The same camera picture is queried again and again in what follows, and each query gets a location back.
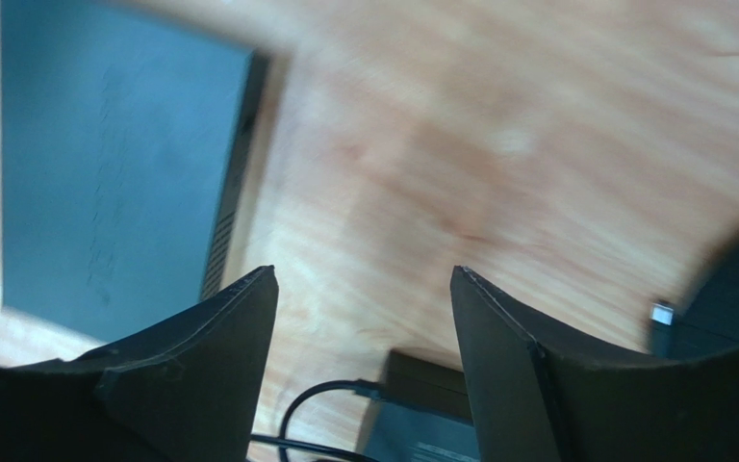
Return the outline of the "black network switch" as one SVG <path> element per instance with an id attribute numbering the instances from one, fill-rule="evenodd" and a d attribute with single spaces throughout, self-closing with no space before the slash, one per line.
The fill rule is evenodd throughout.
<path id="1" fill-rule="evenodd" d="M 109 1 L 0 5 L 3 303 L 110 343 L 221 288 L 268 57 Z"/>

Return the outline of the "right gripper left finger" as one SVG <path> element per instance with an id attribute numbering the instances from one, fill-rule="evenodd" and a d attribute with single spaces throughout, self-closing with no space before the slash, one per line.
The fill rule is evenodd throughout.
<path id="1" fill-rule="evenodd" d="M 0 461 L 243 461 L 278 296 L 262 266 L 73 360 L 0 367 Z"/>

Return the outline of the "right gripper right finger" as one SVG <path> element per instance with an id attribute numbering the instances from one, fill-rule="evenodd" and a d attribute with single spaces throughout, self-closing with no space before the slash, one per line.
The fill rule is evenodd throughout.
<path id="1" fill-rule="evenodd" d="M 573 328 L 466 267 L 452 313 L 484 461 L 739 461 L 739 346 L 658 358 Z"/>

